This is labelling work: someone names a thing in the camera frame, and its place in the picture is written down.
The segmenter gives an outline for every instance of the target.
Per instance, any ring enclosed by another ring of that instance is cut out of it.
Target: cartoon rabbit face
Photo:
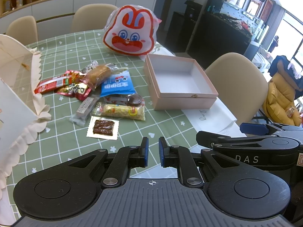
[[[104,43],[111,50],[128,55],[143,55],[154,48],[153,16],[147,9],[124,6],[105,33]]]

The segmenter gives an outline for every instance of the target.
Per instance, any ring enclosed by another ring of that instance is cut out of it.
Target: heart pattern
[[[155,134],[154,133],[149,133],[148,134],[151,138],[154,138]]]

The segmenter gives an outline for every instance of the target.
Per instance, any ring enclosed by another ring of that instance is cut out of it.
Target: beige chair
[[[23,45],[38,41],[36,20],[33,16],[25,16],[13,21],[6,30],[6,35],[18,40]]]
[[[74,15],[71,32],[103,29],[115,9],[117,7],[111,4],[89,4],[80,7]]]
[[[227,53],[215,60],[205,73],[219,98],[237,118],[249,122],[266,99],[268,84],[260,70],[245,56]]]

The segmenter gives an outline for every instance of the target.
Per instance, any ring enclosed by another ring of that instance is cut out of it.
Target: yellow cushion
[[[286,80],[276,73],[269,83],[267,98],[262,107],[269,118],[276,123],[299,126],[301,117],[294,105],[295,90]],[[294,107],[294,114],[291,118],[286,115],[289,107]]]

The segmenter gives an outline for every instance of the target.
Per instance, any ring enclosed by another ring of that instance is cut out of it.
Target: metal pivot bolt
[[[202,183],[201,179],[199,179],[197,177],[190,177],[186,181],[188,184],[191,184],[191,185],[198,185],[198,184]]]
[[[103,183],[106,185],[115,185],[118,183],[118,180],[113,177],[108,177],[103,180]]]

